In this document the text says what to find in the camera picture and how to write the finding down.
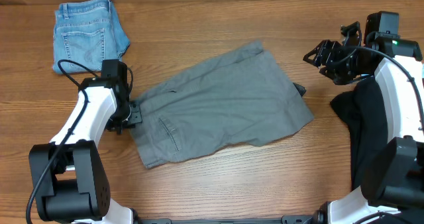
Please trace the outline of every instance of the black cable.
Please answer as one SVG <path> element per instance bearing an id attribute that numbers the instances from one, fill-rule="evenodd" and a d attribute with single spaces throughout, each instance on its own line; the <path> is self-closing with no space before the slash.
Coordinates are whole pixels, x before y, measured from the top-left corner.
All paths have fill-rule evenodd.
<path id="1" fill-rule="evenodd" d="M 69 62 L 69 63 L 72 63 L 72 64 L 75 64 L 75 65 L 77 65 L 77 66 L 79 66 L 79 67 L 82 67 L 82 68 L 84 68 L 87 72 L 89 72 L 89 73 L 91 73 L 91 74 L 93 74 L 93 76 L 95 76 L 96 78 L 98 78 L 99 76 L 97 75 L 97 74 L 95 74 L 92 70 L 90 70 L 88 67 L 86 67 L 86 66 L 84 66 L 84 65 L 82 65 L 82 64 L 79 64 L 79 63 L 77 63 L 77 62 L 74 62 L 74 61 L 72 61 L 72 60 L 68 60 L 68 59 L 61 59 L 61 60 L 59 60 L 58 61 L 58 66 L 59 66 L 59 69 L 60 69 L 60 71 L 67 77 L 67 78 L 69 78 L 69 80 L 71 80 L 74 84 L 76 84 L 78 87 L 80 86 L 80 84 L 79 83 L 77 83 L 77 81 L 75 81 L 75 79 L 73 79 L 71 76 L 69 76 L 69 74 L 67 73 L 67 72 L 65 72 L 64 71 L 64 69 L 63 69 L 63 67 L 61 66 L 61 65 L 59 65 L 59 64 L 61 64 L 62 62 Z"/>
<path id="2" fill-rule="evenodd" d="M 391 214 L 391 213 L 386 213 L 386 212 L 383 212 L 383 211 L 379 211 L 377 213 L 374 213 L 374 214 L 371 214 L 371 215 L 367 215 L 366 217 L 363 217 L 363 218 L 359 219 L 358 221 L 354 222 L 353 224 L 361 224 L 361 223 L 363 223 L 365 221 L 368 221 L 370 219 L 373 219 L 375 217 L 382 218 L 383 216 L 393 217 L 393 218 L 396 218 L 396 219 L 398 219 L 398 220 L 400 220 L 400 221 L 402 221 L 404 223 L 412 224 L 412 222 L 410 222 L 408 220 L 405 220 L 402 217 L 398 217 L 397 215 L 394 215 L 394 214 Z"/>
<path id="3" fill-rule="evenodd" d="M 418 91 L 418 87 L 417 84 L 415 83 L 415 79 L 411 76 L 411 74 L 409 74 L 409 72 L 396 60 L 394 60 L 392 57 L 390 57 L 389 55 L 374 50 L 372 48 L 367 48 L 367 47 L 363 47 L 363 46 L 342 46 L 342 47 L 338 47 L 335 50 L 340 50 L 340 49 L 355 49 L 355 50 L 365 50 L 365 51 L 369 51 L 369 52 L 374 52 L 377 53 L 385 58 L 387 58 L 388 60 L 390 60 L 391 62 L 393 62 L 407 77 L 408 81 L 411 83 L 412 88 L 415 92 L 415 97 L 417 98 L 417 105 L 418 105 L 418 110 L 419 110 L 419 118 L 420 118 L 420 122 L 421 122 L 421 130 L 424 132 L 424 110 L 423 110 L 423 103 L 421 102 L 421 96 L 419 94 Z"/>
<path id="4" fill-rule="evenodd" d="M 133 80 L 134 80 L 134 75 L 133 75 L 133 71 L 131 70 L 131 68 L 127 67 L 128 71 L 131 74 L 131 83 L 130 83 L 130 88 L 129 88 L 129 93 L 131 93 L 131 91 L 133 90 Z"/>
<path id="5" fill-rule="evenodd" d="M 31 193 L 31 195 L 30 195 L 30 197 L 29 197 L 29 200 L 28 200 L 28 204 L 26 205 L 27 207 L 26 207 L 26 215 L 25 215 L 25 217 L 26 217 L 26 223 L 27 224 L 32 224 L 32 221 L 31 221 L 31 207 L 32 207 L 32 203 L 34 202 L 34 199 L 35 199 L 35 195 L 37 194 L 37 192 L 38 192 L 38 190 L 40 189 L 40 186 L 41 186 L 41 183 L 42 183 L 42 181 L 43 181 L 43 179 L 44 179 L 44 177 L 46 176 L 46 174 L 47 174 L 47 171 L 49 170 L 49 169 L 51 169 L 51 167 L 52 167 L 52 165 L 53 165 L 53 163 L 54 163 L 54 161 L 56 161 L 56 157 L 60 154 L 60 152 L 62 151 L 62 149 L 63 149 L 63 147 L 65 146 L 65 143 L 66 143 L 66 141 L 69 139 L 69 137 L 72 135 L 72 133 L 73 133 L 73 131 L 74 131 L 74 129 L 75 129 L 75 127 L 77 126 L 77 124 L 78 124 L 78 122 L 80 121 L 80 119 L 82 118 L 82 115 L 84 114 L 84 111 L 87 109 L 87 105 L 88 105 L 88 103 L 89 103 L 89 101 L 88 101 L 88 95 L 87 95 L 87 93 L 85 92 L 85 90 L 84 89 L 81 89 L 81 86 L 80 86 L 80 84 L 79 83 L 77 83 L 77 81 L 75 81 L 75 79 L 73 79 L 64 69 L 63 69 L 63 67 L 62 67 L 62 65 L 61 65 L 61 63 L 62 62 L 70 62 L 70 63 L 73 63 L 73 64 L 75 64 L 75 65 L 77 65 L 77 66 L 80 66 L 80 67 L 82 67 L 82 68 L 84 68 L 84 69 L 86 69 L 89 73 L 91 73 L 91 74 L 93 74 L 94 76 L 96 76 L 96 77 L 98 77 L 93 71 L 91 71 L 89 68 L 86 68 L 85 66 L 83 66 L 83 65 L 81 65 L 81 64 L 79 64 L 79 63 L 77 63 L 77 62 L 74 62 L 74 61 L 71 61 L 71 60 L 59 60 L 58 61 L 58 67 L 59 67 L 59 69 L 60 69 L 60 71 L 67 77 L 67 78 L 69 78 L 69 80 L 71 80 L 74 84 L 76 84 L 77 86 L 78 86 L 78 89 L 79 90 L 81 90 L 82 91 L 82 93 L 84 94 L 84 104 L 83 104 L 83 106 L 82 106 L 82 109 L 81 109 L 81 111 L 79 112 L 79 114 L 78 114 L 78 116 L 77 116 L 77 118 L 75 119 L 75 121 L 74 121 L 74 123 L 72 124 L 72 126 L 68 129 L 68 132 L 66 133 L 66 135 L 65 135 L 65 137 L 64 137 L 64 139 L 62 140 L 62 142 L 60 142 L 60 144 L 56 147 L 56 150 L 53 152 L 53 154 L 52 154 L 52 156 L 50 157 L 50 159 L 48 160 L 48 163 L 47 163 L 47 165 L 46 165 L 46 167 L 45 167 L 45 169 L 44 169 L 44 171 L 41 173 L 41 176 L 40 176 L 40 178 L 38 179 L 38 181 L 37 181 L 37 183 L 36 183 L 36 185 L 35 185 L 35 187 L 34 187 L 34 189 L 32 190 L 32 193 Z"/>
<path id="6" fill-rule="evenodd" d="M 358 28 L 358 32 L 359 32 L 359 43 L 358 43 L 358 47 L 360 47 L 361 42 L 362 42 L 362 31 L 360 28 Z M 332 66 L 336 66 L 339 65 L 341 63 L 343 63 L 344 61 L 348 60 L 351 56 L 353 56 L 353 54 L 356 52 L 356 49 L 353 50 L 348 56 L 344 57 L 342 60 L 336 61 L 336 62 L 332 62 L 331 65 Z"/>
<path id="7" fill-rule="evenodd" d="M 348 33 L 347 36 L 346 36 L 346 38 L 343 41 L 343 46 L 346 46 L 347 41 L 349 41 L 349 38 L 350 38 L 350 36 L 349 36 L 349 33 Z"/>
<path id="8" fill-rule="evenodd" d="M 370 42 L 370 38 L 371 38 L 371 36 L 374 36 L 376 33 L 377 33 L 377 31 L 372 31 L 372 32 L 370 32 L 368 35 L 366 35 L 366 38 L 365 38 L 365 45 L 367 45 L 367 44 Z"/>

